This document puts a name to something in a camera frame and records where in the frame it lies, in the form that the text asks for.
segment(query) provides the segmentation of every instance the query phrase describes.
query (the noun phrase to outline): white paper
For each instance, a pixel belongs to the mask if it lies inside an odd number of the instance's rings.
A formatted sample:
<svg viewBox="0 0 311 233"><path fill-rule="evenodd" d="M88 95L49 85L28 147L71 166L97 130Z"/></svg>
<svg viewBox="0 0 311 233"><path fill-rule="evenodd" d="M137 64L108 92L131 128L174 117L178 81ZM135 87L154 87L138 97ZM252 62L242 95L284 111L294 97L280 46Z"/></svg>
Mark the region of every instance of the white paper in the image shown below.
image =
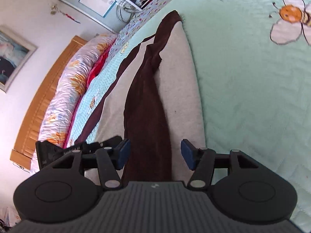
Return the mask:
<svg viewBox="0 0 311 233"><path fill-rule="evenodd" d="M108 12L115 0L80 0L80 3L87 6L102 17Z"/></svg>

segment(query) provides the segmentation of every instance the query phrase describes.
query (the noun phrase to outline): ribbed gray surface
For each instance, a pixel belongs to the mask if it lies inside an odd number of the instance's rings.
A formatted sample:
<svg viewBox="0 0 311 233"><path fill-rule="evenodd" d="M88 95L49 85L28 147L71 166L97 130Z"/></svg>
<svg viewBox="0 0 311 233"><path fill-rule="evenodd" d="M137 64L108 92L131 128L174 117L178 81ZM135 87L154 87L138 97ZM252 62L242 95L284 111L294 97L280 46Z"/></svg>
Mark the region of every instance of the ribbed gray surface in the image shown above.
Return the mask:
<svg viewBox="0 0 311 233"><path fill-rule="evenodd" d="M181 182L130 182L107 192L88 214L67 223L44 225L23 221L11 233L296 233L289 221L248 225L221 214L204 193L191 192Z"/></svg>

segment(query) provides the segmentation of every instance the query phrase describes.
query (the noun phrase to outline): small cartoon print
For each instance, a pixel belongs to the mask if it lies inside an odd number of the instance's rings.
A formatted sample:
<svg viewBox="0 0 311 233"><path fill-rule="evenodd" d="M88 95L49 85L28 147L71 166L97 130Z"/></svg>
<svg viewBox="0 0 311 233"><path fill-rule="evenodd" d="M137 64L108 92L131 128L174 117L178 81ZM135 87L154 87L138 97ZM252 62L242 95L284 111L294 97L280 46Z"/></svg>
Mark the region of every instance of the small cartoon print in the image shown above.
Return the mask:
<svg viewBox="0 0 311 233"><path fill-rule="evenodd" d="M128 47L128 42L125 43L125 45L122 47L121 49L121 54L123 54L125 52L125 50L127 49Z"/></svg>
<svg viewBox="0 0 311 233"><path fill-rule="evenodd" d="M311 3L303 0L283 0L284 6L273 11L281 17L271 28L270 39L277 45L286 45L297 41L303 33L308 45L311 46Z"/></svg>

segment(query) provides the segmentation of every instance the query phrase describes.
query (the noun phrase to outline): painting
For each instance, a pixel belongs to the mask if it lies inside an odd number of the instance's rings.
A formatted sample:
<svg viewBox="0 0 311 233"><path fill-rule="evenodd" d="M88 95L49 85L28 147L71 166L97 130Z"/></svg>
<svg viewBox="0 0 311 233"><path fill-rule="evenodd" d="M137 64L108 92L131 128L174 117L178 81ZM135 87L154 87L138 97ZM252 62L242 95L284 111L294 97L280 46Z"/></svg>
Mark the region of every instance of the painting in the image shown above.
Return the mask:
<svg viewBox="0 0 311 233"><path fill-rule="evenodd" d="M5 26L0 26L0 89L7 92L15 76L37 49Z"/></svg>

